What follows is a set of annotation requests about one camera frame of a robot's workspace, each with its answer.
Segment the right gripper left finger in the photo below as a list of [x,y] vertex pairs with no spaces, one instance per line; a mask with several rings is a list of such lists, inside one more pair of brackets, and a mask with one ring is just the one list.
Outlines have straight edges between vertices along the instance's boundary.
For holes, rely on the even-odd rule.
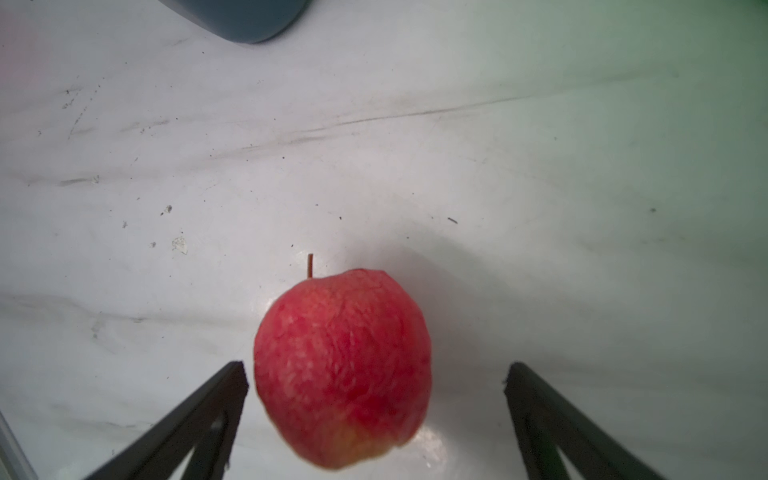
[[173,411],[89,475],[91,479],[168,479],[184,459],[184,479],[221,479],[249,385],[241,361],[227,363]]

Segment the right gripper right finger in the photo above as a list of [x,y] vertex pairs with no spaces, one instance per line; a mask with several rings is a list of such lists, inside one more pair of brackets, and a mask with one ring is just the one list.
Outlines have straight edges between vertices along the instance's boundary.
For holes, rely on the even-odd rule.
[[504,394],[530,479],[568,479],[563,457],[585,479],[663,479],[526,364],[510,365]]

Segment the netted apple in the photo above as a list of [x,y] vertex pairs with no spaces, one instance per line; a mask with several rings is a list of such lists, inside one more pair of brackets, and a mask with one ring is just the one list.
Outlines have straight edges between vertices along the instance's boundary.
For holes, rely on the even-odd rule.
[[344,469],[416,435],[431,395],[431,347],[420,307],[385,271],[307,277],[259,325],[256,391],[299,457]]

